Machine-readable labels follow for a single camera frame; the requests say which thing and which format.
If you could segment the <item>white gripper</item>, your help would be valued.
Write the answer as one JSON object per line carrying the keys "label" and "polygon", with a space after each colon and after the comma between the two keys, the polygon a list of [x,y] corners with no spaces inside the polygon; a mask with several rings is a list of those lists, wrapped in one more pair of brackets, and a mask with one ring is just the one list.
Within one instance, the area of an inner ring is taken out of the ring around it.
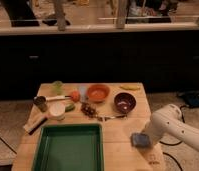
{"label": "white gripper", "polygon": [[162,134],[159,132],[159,129],[152,123],[147,123],[142,132],[149,137],[151,147],[155,146],[162,138]]}

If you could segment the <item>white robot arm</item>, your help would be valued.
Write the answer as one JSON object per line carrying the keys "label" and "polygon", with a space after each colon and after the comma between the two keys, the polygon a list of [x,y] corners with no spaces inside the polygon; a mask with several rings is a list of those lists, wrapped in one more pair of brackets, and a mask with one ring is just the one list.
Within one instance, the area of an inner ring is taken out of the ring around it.
{"label": "white robot arm", "polygon": [[142,132],[149,137],[152,146],[167,133],[199,152],[199,129],[180,121],[181,116],[182,112],[178,106],[165,105],[150,115],[150,120]]}

